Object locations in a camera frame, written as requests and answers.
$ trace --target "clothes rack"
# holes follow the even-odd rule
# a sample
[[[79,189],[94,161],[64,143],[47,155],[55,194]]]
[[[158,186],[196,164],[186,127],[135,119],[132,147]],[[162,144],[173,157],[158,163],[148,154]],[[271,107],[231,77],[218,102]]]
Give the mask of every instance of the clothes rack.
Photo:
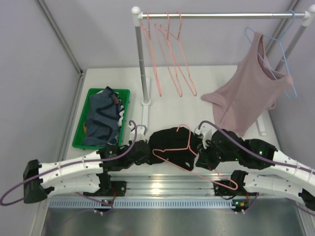
[[[148,126],[148,117],[149,117],[149,105],[150,101],[150,78],[146,77],[144,57],[143,57],[143,47],[142,47],[142,37],[141,37],[141,20],[145,19],[179,19],[180,16],[183,19],[302,19],[302,24],[295,33],[293,39],[291,40],[288,48],[285,51],[285,57],[288,58],[297,44],[298,40],[301,38],[307,26],[311,23],[312,19],[315,16],[315,4],[310,6],[309,9],[305,12],[298,13],[153,13],[153,14],[144,14],[141,12],[140,8],[135,6],[131,10],[133,14],[133,21],[136,31],[137,47],[138,47],[138,56],[139,56],[139,65],[140,65],[140,76],[141,84],[143,91],[143,113],[142,113],[142,125]],[[276,70],[280,70],[284,65],[284,57],[279,61],[276,66]]]

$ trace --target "gray wall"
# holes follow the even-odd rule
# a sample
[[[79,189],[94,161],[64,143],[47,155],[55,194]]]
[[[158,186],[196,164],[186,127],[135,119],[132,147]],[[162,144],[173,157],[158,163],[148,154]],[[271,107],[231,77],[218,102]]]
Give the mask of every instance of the gray wall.
[[[299,9],[306,10],[314,0],[303,1]],[[292,38],[294,31],[299,27],[297,23],[288,36],[285,45]],[[292,158],[315,168],[315,21],[304,32],[288,63],[294,85],[298,94],[295,101],[282,95],[277,100],[273,111],[279,135],[283,142],[284,152]],[[280,58],[279,47],[273,53],[273,59]]]
[[[78,75],[34,0],[0,4],[0,195],[28,161],[56,158]],[[23,196],[22,188],[6,202]],[[37,205],[0,206],[0,235],[27,236]]]
[[[131,8],[155,12],[283,12],[291,0],[46,0],[83,68],[138,66]],[[236,64],[250,43],[246,26],[271,34],[278,20],[184,20],[181,41],[189,65]],[[167,24],[167,20],[151,21]],[[171,30],[178,30],[173,20]],[[165,65],[153,33],[158,65]],[[145,63],[151,65],[145,42]],[[171,40],[178,63],[177,43]]]

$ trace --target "gray corner trim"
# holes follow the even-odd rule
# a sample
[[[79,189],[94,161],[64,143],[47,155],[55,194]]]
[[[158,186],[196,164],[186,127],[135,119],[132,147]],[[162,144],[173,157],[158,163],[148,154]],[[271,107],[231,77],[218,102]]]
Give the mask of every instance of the gray corner trim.
[[[296,10],[298,5],[300,4],[300,2],[301,2],[301,0],[293,0],[291,2],[290,6],[288,7],[288,10],[292,10],[292,11]],[[280,23],[278,24],[275,32],[272,35],[273,38],[278,38],[283,33],[283,31],[285,30],[285,28],[287,27],[287,25],[289,23],[289,20],[290,19],[282,19],[280,21]],[[266,46],[266,55],[267,56],[273,50],[273,48],[275,46],[275,43],[276,43],[275,40],[269,40],[269,43]],[[275,134],[276,134],[276,138],[277,138],[277,141],[278,141],[278,144],[279,144],[279,149],[281,151],[283,151],[283,149],[284,149],[283,148],[283,141],[281,139],[279,129],[277,128],[277,123],[276,123],[275,117],[274,117],[272,111],[268,111],[268,113],[269,113],[269,117],[270,117],[270,120],[271,120],[271,123],[272,123],[272,127],[273,127],[273,129],[275,131]]]
[[[288,10],[295,11],[297,7],[299,6],[301,0],[293,0],[288,7]],[[290,19],[282,19],[280,23],[278,24],[275,32],[273,33],[273,38],[279,38],[280,35],[284,32],[285,28],[287,27]],[[267,46],[266,46],[266,55],[268,56],[270,52],[273,50],[274,46],[276,44],[275,40],[269,40]]]
[[[29,236],[41,236],[50,200],[46,199],[38,204],[37,214],[31,226]]]
[[[61,147],[60,147],[60,150],[58,153],[57,161],[62,161],[64,159],[65,153],[67,151],[67,148],[68,148],[68,145],[70,142],[74,118],[75,118],[77,108],[78,108],[78,103],[79,103],[79,100],[81,97],[81,92],[82,92],[85,76],[86,76],[86,72],[83,72],[82,75],[80,76],[79,80],[78,80],[78,84],[77,84],[77,87],[75,89],[75,93],[73,95],[73,99],[72,99],[70,111],[68,114],[66,126],[64,129],[62,144],[61,144]]]
[[[79,65],[79,63],[77,62],[76,58],[74,57],[67,41],[65,40],[63,34],[61,33],[60,29],[58,28],[52,14],[50,13],[46,3],[44,0],[35,0],[35,2],[37,3],[38,7],[40,8],[40,10],[42,11],[42,13],[44,14],[45,18],[47,19],[48,23],[50,24],[50,26],[52,27],[56,37],[58,38],[59,42],[61,43],[63,49],[65,50],[65,52],[67,53],[69,59],[71,60],[74,68],[76,69],[76,71],[81,74],[82,73],[82,69]]]
[[[301,210],[297,210],[299,212],[301,218],[301,224],[304,228],[306,236],[315,236],[315,224],[312,220],[313,216],[303,212]]]
[[[86,72],[83,72],[83,74],[80,76],[76,90],[75,90],[75,93],[73,95],[70,111],[68,114],[66,126],[64,129],[64,133],[63,133],[63,139],[62,139],[61,147],[60,147],[60,150],[59,150],[59,153],[57,156],[58,161],[63,160],[64,155],[65,155],[67,148],[68,148],[68,144],[70,142],[71,131],[72,131],[74,118],[75,118],[77,107],[78,107],[78,102],[79,102],[79,99],[81,97],[81,92],[82,92],[82,88],[83,88],[83,84],[84,84],[84,80],[85,80],[85,75],[86,75]],[[30,236],[40,236],[41,235],[42,229],[44,226],[44,222],[45,222],[45,218],[46,218],[46,214],[47,214],[49,202],[50,202],[50,200],[45,200],[45,201],[42,201],[38,204],[37,214],[34,218],[33,225],[31,227],[31,231],[29,234]]]
[[[275,117],[274,117],[273,112],[271,110],[269,110],[268,113],[269,113],[269,117],[270,117],[270,120],[271,120],[272,127],[273,127],[273,129],[275,131],[276,139],[278,141],[278,145],[279,145],[278,148],[279,148],[280,151],[283,151],[284,150],[284,145],[283,145],[283,141],[282,141],[281,136],[280,136],[279,129],[277,127],[277,123],[276,123]]]

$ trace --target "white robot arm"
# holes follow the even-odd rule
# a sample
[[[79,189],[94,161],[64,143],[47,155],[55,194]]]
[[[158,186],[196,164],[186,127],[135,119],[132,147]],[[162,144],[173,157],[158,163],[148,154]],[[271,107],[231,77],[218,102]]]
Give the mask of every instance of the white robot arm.
[[[202,131],[197,131],[201,133],[201,138],[207,135]],[[234,161],[247,167],[247,172],[237,171],[236,165],[231,179],[238,183],[239,189],[229,196],[253,192],[271,194],[295,200],[315,210],[315,170],[286,156],[263,140],[243,141],[233,132],[223,132],[229,138],[216,131],[206,141],[206,145],[198,147],[196,166],[215,169],[220,162]]]
[[[130,151],[123,155],[128,148],[128,145],[107,146],[72,160],[54,163],[30,161],[23,174],[24,180],[41,176],[24,184],[24,203],[36,203],[57,194],[75,192],[105,196],[113,183],[107,172],[127,169],[133,164],[141,165],[150,156],[150,148],[144,140],[135,142]],[[118,182],[126,189],[125,181],[114,184]]]

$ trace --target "hanger hook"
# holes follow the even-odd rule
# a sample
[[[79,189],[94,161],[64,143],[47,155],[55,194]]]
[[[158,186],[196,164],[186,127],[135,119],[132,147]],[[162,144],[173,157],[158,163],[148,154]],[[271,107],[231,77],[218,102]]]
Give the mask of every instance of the hanger hook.
[[[147,16],[148,16],[148,33],[149,33],[149,38],[151,38],[151,31],[150,31],[150,17],[149,17],[149,13],[148,12],[146,12],[147,13]]]
[[[182,29],[182,24],[183,24],[183,18],[182,18],[182,15],[179,11],[177,11],[177,13],[179,14],[179,18],[181,20],[181,24],[179,25],[178,36],[177,36],[177,39],[179,40],[179,36],[181,34],[181,29]]]
[[[168,21],[167,36],[166,36],[166,39],[168,40],[169,28],[171,26],[171,19],[169,18],[168,11],[166,11],[165,13],[167,14],[167,21]]]
[[[295,21],[295,12],[292,10],[289,10],[288,12],[291,12],[293,15],[293,20],[291,22],[291,24],[285,29],[285,31],[281,34],[281,36],[279,37],[279,40],[282,40],[282,38],[284,37],[284,35],[286,34],[286,32],[289,30],[289,28],[293,25],[294,21]]]

